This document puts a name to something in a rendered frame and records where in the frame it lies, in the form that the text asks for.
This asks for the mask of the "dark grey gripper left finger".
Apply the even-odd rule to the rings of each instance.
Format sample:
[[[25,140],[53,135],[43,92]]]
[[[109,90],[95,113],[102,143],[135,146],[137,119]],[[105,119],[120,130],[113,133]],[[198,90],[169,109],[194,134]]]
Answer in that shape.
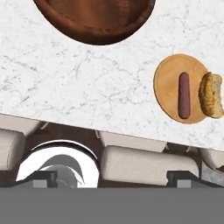
[[[57,178],[56,171],[35,171],[24,180],[19,180],[17,185],[30,188],[57,188]]]

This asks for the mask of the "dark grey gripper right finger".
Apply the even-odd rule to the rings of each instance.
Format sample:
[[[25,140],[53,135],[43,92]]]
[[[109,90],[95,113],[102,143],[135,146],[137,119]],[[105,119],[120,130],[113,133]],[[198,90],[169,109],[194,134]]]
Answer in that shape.
[[[166,173],[168,187],[176,188],[200,188],[216,187],[217,185],[197,178],[189,171],[168,171]]]

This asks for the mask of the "reddish brown sausage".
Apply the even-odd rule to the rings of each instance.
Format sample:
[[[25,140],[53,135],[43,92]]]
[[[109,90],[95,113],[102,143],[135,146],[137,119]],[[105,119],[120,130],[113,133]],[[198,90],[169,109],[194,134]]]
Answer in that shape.
[[[178,115],[187,119],[191,114],[189,75],[182,73],[178,77]]]

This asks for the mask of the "golden brown bun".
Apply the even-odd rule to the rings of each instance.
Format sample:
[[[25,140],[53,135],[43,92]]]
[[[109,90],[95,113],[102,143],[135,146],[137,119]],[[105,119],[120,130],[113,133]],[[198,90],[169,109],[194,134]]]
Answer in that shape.
[[[199,102],[206,116],[218,119],[224,116],[221,103],[222,78],[219,74],[206,73],[199,85]]]

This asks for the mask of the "round light wooden plate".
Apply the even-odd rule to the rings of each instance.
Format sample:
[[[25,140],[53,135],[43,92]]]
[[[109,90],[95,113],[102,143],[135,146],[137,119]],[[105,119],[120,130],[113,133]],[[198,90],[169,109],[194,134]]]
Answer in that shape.
[[[179,76],[189,75],[191,114],[187,119],[179,117],[178,94]],[[171,55],[158,65],[153,85],[157,102],[161,109],[173,120],[180,123],[198,123],[206,118],[200,108],[200,82],[207,68],[197,59],[186,54]]]

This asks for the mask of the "dark brown wooden bowl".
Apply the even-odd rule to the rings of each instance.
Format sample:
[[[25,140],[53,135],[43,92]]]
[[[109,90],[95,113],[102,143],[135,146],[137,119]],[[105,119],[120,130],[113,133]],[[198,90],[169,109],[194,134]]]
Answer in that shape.
[[[69,38],[112,45],[140,29],[156,0],[33,0],[46,20]]]

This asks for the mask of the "white round disc with black rim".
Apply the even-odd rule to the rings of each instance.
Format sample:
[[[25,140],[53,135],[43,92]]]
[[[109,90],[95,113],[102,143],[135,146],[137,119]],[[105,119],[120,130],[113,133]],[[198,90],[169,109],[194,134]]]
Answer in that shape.
[[[57,172],[61,187],[96,188],[100,176],[97,156],[84,144],[52,140],[34,147],[23,160],[16,181],[34,172]]]

